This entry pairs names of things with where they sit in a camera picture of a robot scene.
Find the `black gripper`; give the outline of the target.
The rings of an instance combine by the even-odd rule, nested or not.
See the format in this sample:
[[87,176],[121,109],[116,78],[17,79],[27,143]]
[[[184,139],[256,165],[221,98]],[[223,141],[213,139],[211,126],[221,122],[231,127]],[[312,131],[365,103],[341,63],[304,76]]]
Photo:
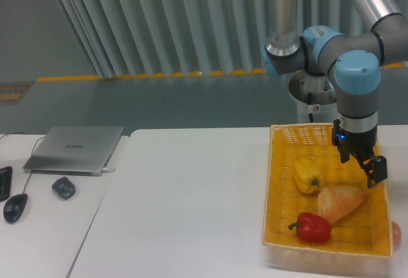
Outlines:
[[331,142],[340,153],[340,162],[346,163],[353,156],[363,162],[361,168],[367,176],[367,187],[372,189],[388,178],[388,165],[384,156],[376,156],[374,145],[377,141],[377,126],[369,131],[354,133],[341,126],[340,119],[333,121]]

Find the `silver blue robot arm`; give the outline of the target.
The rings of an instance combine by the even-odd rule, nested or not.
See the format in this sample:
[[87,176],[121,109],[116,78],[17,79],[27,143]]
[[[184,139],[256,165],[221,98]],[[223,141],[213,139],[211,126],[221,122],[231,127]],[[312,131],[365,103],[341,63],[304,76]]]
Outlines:
[[354,37],[327,26],[297,35],[297,0],[269,0],[273,10],[262,55],[270,75],[304,71],[330,83],[337,104],[331,142],[341,162],[355,158],[367,186],[374,187],[388,176],[385,157],[374,152],[380,69],[407,60],[407,18],[394,0],[351,1],[368,29]]

